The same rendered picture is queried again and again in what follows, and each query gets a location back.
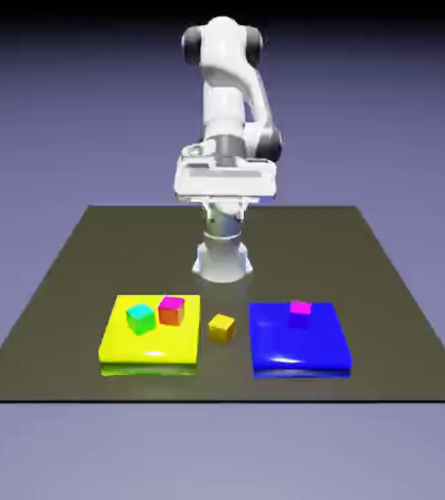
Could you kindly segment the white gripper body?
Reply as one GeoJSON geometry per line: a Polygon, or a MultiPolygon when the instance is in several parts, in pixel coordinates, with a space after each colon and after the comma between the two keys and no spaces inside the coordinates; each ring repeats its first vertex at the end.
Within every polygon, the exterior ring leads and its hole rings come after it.
{"type": "Polygon", "coordinates": [[[220,166],[214,156],[181,157],[174,192],[181,198],[274,197],[276,165],[269,160],[237,157],[235,166],[220,166]]]}

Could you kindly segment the large blue box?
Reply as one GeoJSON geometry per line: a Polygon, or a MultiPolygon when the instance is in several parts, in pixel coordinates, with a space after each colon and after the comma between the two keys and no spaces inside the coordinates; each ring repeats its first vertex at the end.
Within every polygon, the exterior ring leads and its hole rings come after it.
{"type": "Polygon", "coordinates": [[[252,302],[248,325],[257,378],[347,378],[352,357],[332,303],[311,305],[308,320],[287,302],[252,302]]]}

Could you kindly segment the small orange cube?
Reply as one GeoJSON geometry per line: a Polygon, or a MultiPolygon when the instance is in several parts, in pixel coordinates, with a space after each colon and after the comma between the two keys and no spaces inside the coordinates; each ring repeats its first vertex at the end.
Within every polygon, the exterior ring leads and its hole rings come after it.
{"type": "Polygon", "coordinates": [[[180,326],[184,318],[183,297],[164,296],[158,305],[159,322],[169,326],[180,326]]]}

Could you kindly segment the small blue cube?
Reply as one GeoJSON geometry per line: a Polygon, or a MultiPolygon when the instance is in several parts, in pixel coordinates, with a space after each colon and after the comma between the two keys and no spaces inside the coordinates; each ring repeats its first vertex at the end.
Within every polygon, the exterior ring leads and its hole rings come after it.
{"type": "Polygon", "coordinates": [[[307,329],[311,320],[312,303],[294,300],[289,304],[289,326],[307,329]]]}

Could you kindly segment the large yellow box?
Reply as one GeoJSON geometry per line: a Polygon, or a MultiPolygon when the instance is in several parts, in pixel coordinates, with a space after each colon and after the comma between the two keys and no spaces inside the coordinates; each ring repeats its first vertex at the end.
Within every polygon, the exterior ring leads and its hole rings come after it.
{"type": "Polygon", "coordinates": [[[180,326],[159,322],[158,305],[165,295],[118,295],[115,298],[98,350],[103,376],[192,375],[196,372],[200,297],[183,297],[184,318],[180,326]],[[136,335],[128,326],[126,309],[147,304],[155,312],[156,327],[136,335]]]}

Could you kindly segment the small green cube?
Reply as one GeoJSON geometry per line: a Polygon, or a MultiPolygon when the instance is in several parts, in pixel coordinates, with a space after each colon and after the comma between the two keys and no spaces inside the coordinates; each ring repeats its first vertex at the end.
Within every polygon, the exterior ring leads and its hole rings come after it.
{"type": "Polygon", "coordinates": [[[155,312],[147,304],[137,304],[127,308],[126,319],[129,328],[136,335],[145,334],[156,327],[155,312]]]}

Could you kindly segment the small yellow cube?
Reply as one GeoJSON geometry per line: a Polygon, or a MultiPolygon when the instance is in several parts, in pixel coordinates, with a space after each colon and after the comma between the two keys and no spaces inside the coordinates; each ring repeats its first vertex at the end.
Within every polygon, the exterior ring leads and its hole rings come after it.
{"type": "Polygon", "coordinates": [[[227,344],[235,333],[235,319],[222,313],[217,313],[207,325],[208,338],[212,343],[227,344]]]}

